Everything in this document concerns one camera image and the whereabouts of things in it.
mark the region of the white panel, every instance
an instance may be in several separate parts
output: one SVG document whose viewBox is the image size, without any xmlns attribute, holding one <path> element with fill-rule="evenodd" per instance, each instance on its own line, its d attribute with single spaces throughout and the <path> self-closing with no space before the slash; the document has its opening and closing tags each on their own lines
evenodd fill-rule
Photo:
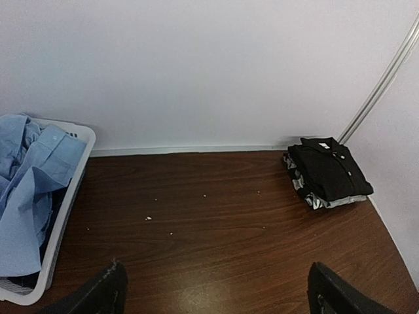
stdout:
<svg viewBox="0 0 419 314">
<path fill-rule="evenodd" d="M 419 288 L 419 50 L 348 141 Z"/>
<path fill-rule="evenodd" d="M 96 149 L 339 136 L 417 1 L 2 1 L 0 113 L 87 124 Z"/>
</svg>

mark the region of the dark clothing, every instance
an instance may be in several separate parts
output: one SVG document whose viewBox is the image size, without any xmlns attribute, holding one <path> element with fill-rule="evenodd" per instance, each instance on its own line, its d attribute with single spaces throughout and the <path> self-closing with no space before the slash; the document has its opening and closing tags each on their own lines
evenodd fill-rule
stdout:
<svg viewBox="0 0 419 314">
<path fill-rule="evenodd" d="M 374 192 L 347 147 L 332 137 L 301 139 L 301 143 L 288 147 L 289 155 L 314 194 L 334 201 Z"/>
</svg>

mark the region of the white plastic basket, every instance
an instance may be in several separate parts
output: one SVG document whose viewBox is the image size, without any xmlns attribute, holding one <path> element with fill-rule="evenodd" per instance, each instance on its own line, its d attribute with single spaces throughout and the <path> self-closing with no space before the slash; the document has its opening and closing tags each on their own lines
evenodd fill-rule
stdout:
<svg viewBox="0 0 419 314">
<path fill-rule="evenodd" d="M 42 268 L 39 272 L 38 281 L 35 288 L 31 289 L 21 287 L 20 285 L 15 285 L 5 278 L 0 278 L 0 300 L 7 300 L 19 305 L 34 304 L 41 298 L 44 291 L 48 290 L 51 286 L 52 276 L 54 275 L 54 269 L 65 226 L 67 225 L 71 207 L 73 206 L 77 190 L 79 189 L 81 179 L 84 174 L 84 168 L 86 167 L 87 159 L 89 158 L 93 149 L 93 145 L 96 141 L 96 135 L 94 131 L 90 128 L 87 128 L 86 126 L 78 126 L 73 123 L 43 119 L 33 119 L 33 121 L 41 126 L 54 124 L 60 127 L 70 136 L 76 137 L 77 139 L 85 142 L 86 148 L 74 172 L 74 176 L 68 186 L 67 192 L 65 193 L 60 210 L 58 211 L 54 227 L 52 228 L 51 236 L 48 240 Z"/>
</svg>

